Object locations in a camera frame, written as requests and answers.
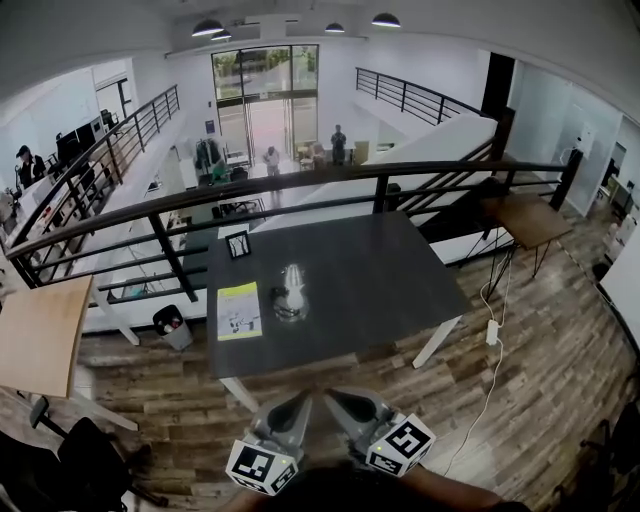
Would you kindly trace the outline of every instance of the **yellow booklet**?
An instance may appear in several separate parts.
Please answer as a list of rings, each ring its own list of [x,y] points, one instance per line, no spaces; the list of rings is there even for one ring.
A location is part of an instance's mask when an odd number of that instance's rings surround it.
[[[218,290],[218,340],[262,336],[258,284]]]

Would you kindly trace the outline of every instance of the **man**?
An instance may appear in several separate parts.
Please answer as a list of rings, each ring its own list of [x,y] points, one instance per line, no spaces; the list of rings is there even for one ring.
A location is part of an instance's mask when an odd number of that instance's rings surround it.
[[[22,168],[18,172],[22,186],[27,189],[44,176],[44,161],[38,155],[33,156],[27,146],[22,146],[16,158],[22,160]]]
[[[267,152],[262,155],[262,160],[267,164],[267,176],[278,176],[280,174],[280,169],[278,168],[280,155],[276,151],[276,148],[269,146]]]
[[[347,136],[342,133],[342,127],[337,124],[336,133],[331,136],[331,145],[333,146],[333,165],[344,165],[344,146],[346,143]]]
[[[236,494],[221,512],[300,510],[400,510],[424,512],[529,512],[521,503],[445,478],[417,465],[400,479],[343,463],[296,475],[277,496],[255,491]]]

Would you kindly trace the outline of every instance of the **white cable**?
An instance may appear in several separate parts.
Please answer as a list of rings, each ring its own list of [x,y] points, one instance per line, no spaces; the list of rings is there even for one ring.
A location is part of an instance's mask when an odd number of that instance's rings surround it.
[[[509,257],[509,254],[511,254],[511,253],[508,252],[506,254],[506,256],[504,258],[502,258],[502,261],[498,264],[498,268],[500,268],[504,264],[506,259]],[[505,291],[505,294],[504,294],[504,307],[502,309],[502,323],[500,324],[500,327],[504,326],[504,319],[505,319],[505,317],[507,315],[507,298],[509,297],[509,284],[511,283],[511,263],[512,262],[513,262],[513,258],[511,258],[509,260],[509,276],[507,278],[507,288],[506,288],[506,291]],[[482,299],[482,302],[484,302],[485,306],[487,306],[487,308],[489,309],[489,312],[491,313],[491,319],[493,321],[496,321],[496,318],[495,318],[495,316],[493,314],[493,309],[491,309],[491,306],[485,300],[484,295],[483,295],[484,289],[490,284],[491,284],[491,281],[489,281],[482,288],[480,288],[480,298]],[[500,364],[502,363],[502,358],[504,356],[504,345],[502,344],[502,341],[500,340],[500,338],[496,338],[496,340],[498,341],[498,343],[500,343],[500,359],[498,360],[498,364],[496,365],[496,369],[493,372],[493,383],[491,384],[491,389],[489,390],[489,393],[487,394],[487,399],[484,402],[484,408],[482,409],[482,412],[478,415],[476,420],[471,424],[471,427],[467,431],[467,435],[464,437],[464,441],[462,441],[462,444],[460,445],[460,448],[458,448],[456,453],[453,454],[453,457],[451,457],[451,460],[449,461],[449,466],[447,467],[447,470],[445,471],[444,476],[447,476],[447,474],[451,470],[451,466],[453,465],[453,461],[456,460],[456,457],[458,456],[458,454],[462,451],[464,446],[467,444],[467,441],[469,440],[469,437],[471,436],[471,432],[473,431],[474,427],[480,422],[480,420],[482,419],[482,416],[484,415],[484,413],[487,412],[487,407],[489,407],[489,400],[491,399],[491,393],[493,393],[493,390],[496,387],[496,377],[498,376],[498,369],[500,368]]]
[[[498,268],[502,266],[502,264],[505,262],[505,260],[508,257],[509,257],[509,253],[507,253],[507,255],[504,258],[502,258],[502,261],[498,264]],[[500,327],[504,326],[504,319],[507,314],[507,297],[509,297],[509,284],[511,283],[511,263],[512,262],[513,262],[513,258],[509,260],[509,276],[507,278],[507,289],[504,294],[504,307],[502,308],[502,323],[499,325]],[[480,298],[482,299],[482,302],[484,302],[484,305],[487,306],[487,308],[489,309],[489,312],[491,313],[491,320],[495,320],[497,322],[496,317],[493,315],[493,309],[491,309],[491,306],[489,306],[489,303],[485,300],[483,295],[484,289],[490,284],[491,284],[491,281],[489,281],[482,288],[480,288]]]
[[[460,448],[458,448],[458,451],[453,454],[453,457],[451,457],[451,461],[449,462],[449,467],[445,471],[444,476],[447,476],[447,474],[451,470],[453,461],[456,460],[456,457],[458,456],[458,454],[462,451],[464,446],[467,444],[467,441],[469,440],[469,436],[471,436],[471,431],[478,424],[478,422],[482,419],[482,416],[484,415],[484,413],[487,411],[487,407],[489,406],[489,399],[491,398],[491,393],[493,392],[493,389],[496,387],[496,377],[498,376],[498,368],[500,368],[500,363],[502,363],[502,356],[504,353],[504,345],[502,344],[502,341],[500,341],[500,339],[498,339],[498,343],[500,343],[500,359],[498,361],[498,364],[496,365],[496,370],[493,372],[493,384],[491,385],[491,389],[489,390],[489,394],[487,395],[487,399],[484,403],[484,409],[482,409],[482,412],[476,418],[476,421],[474,421],[473,424],[471,425],[471,428],[467,432],[467,435],[465,436],[464,441],[460,445]]]

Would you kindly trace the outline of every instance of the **small wooden side table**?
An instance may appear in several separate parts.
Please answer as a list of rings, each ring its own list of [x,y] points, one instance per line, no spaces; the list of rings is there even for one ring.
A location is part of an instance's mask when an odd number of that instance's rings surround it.
[[[481,201],[481,204],[485,213],[493,217],[513,238],[513,244],[510,246],[509,253],[499,271],[496,268],[497,255],[494,250],[489,289],[485,297],[485,300],[489,300],[518,247],[522,247],[526,251],[536,250],[536,260],[533,265],[533,277],[535,278],[542,267],[551,242],[571,231],[572,227],[562,215],[537,194],[511,194],[485,199]],[[498,248],[498,238],[496,231],[495,249]],[[547,246],[538,262],[538,249],[544,244]],[[493,280],[494,270],[498,272],[495,282]]]

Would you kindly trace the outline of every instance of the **black chair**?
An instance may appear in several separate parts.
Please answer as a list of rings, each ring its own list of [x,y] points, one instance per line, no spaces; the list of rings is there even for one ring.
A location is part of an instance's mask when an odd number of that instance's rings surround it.
[[[563,487],[556,487],[561,496],[560,510],[606,511],[619,500],[626,500],[640,479],[640,412],[636,402],[628,403],[611,433],[609,420],[598,425],[604,430],[604,442],[583,440],[581,447],[596,451],[597,460],[581,468],[576,492],[567,496]],[[626,477],[626,485],[614,494],[615,476]]]
[[[75,510],[74,489],[64,467],[51,450],[16,441],[0,432],[0,484],[13,504],[29,512]]]
[[[231,181],[242,181],[249,179],[249,172],[244,167],[234,167],[229,175]]]
[[[74,488],[71,510],[111,512],[126,510],[121,503],[126,491],[158,506],[166,507],[166,498],[157,498],[133,485],[130,468],[151,453],[145,445],[127,460],[122,460],[111,444],[113,436],[102,432],[89,418],[82,418],[67,433],[48,416],[49,403],[40,398],[31,412],[31,425],[42,423],[64,440],[58,448],[58,458],[65,475]]]

